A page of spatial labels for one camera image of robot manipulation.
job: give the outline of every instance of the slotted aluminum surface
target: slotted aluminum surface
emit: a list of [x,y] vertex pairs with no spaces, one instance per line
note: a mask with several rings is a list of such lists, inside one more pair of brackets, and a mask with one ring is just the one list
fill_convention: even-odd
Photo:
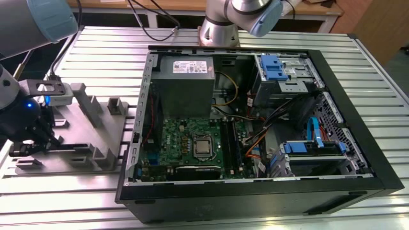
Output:
[[[149,29],[163,37],[169,29]],[[274,32],[262,38],[239,32],[242,47],[318,49],[363,118],[387,160],[409,187],[409,109],[390,78],[383,75],[359,43],[343,34]],[[122,141],[130,140],[131,116],[146,46],[197,45],[197,31],[183,29],[177,38],[153,42],[138,28],[85,27],[58,65],[66,83],[83,82],[87,95],[103,102],[119,96],[127,111]],[[14,162],[0,155],[0,226],[10,229],[406,229],[409,188],[390,196],[364,200],[331,215],[232,219],[142,225],[122,205],[114,203],[118,171],[105,174],[14,174]]]

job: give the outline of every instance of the motherboard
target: motherboard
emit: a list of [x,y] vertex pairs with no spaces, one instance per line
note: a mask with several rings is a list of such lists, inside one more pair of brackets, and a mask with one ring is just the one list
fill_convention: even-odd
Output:
[[244,165],[240,146],[246,137],[242,120],[165,119],[159,151],[146,153],[141,169],[143,181],[177,180],[171,177],[175,170],[185,171],[189,180],[198,170],[209,172],[198,178],[250,177],[251,167]]

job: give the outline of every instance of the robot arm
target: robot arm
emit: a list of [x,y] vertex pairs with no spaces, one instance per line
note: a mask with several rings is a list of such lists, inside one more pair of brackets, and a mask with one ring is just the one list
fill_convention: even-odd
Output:
[[[0,60],[18,55],[73,35],[75,18],[65,0],[0,0]],[[38,86],[51,91],[38,91]],[[53,135],[53,114],[35,96],[65,94],[61,82],[23,80],[17,82],[0,65],[0,135],[14,142],[10,156],[29,156],[59,146]]]
[[274,27],[280,12],[279,0],[207,0],[201,45],[236,46],[236,26],[262,37]]

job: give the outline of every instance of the yellow wire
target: yellow wire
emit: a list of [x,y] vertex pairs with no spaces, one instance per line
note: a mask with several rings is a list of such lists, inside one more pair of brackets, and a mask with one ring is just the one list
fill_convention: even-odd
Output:
[[222,103],[222,104],[213,104],[211,105],[211,106],[225,106],[225,105],[227,105],[228,103],[231,103],[236,99],[236,96],[238,96],[238,86],[236,86],[235,82],[232,81],[232,79],[230,78],[228,75],[226,75],[225,73],[221,73],[221,72],[214,72],[214,73],[218,73],[222,76],[225,76],[230,80],[230,82],[232,83],[234,88],[235,88],[234,98],[230,101],[227,101],[226,103]]

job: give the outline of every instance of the blue led light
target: blue led light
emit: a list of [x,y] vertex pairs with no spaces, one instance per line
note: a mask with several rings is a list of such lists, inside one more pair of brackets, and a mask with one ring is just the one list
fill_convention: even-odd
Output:
[[43,99],[45,99],[45,104],[49,105],[49,101],[50,101],[49,96],[43,96]]

